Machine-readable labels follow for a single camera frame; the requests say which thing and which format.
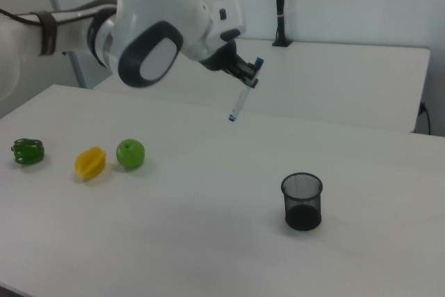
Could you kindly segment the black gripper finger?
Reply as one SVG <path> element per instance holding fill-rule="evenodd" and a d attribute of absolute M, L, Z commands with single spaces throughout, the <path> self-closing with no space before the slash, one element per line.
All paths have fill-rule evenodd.
<path fill-rule="evenodd" d="M 246 63 L 240 56 L 236 56 L 234 75 L 239 79 L 254 79 L 258 69 L 255 64 Z"/>
<path fill-rule="evenodd" d="M 234 78 L 238 79 L 241 83 L 249 88 L 255 88 L 258 83 L 258 67 L 229 67 L 226 69 L 226 73 L 230 74 Z"/>

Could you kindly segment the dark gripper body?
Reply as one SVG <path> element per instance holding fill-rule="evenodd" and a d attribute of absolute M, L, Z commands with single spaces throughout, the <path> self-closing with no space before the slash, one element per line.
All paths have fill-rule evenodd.
<path fill-rule="evenodd" d="M 211 57 L 199 61 L 199 63 L 210 71 L 222 70 L 226 73 L 239 73 L 236 41 L 229 41 Z"/>

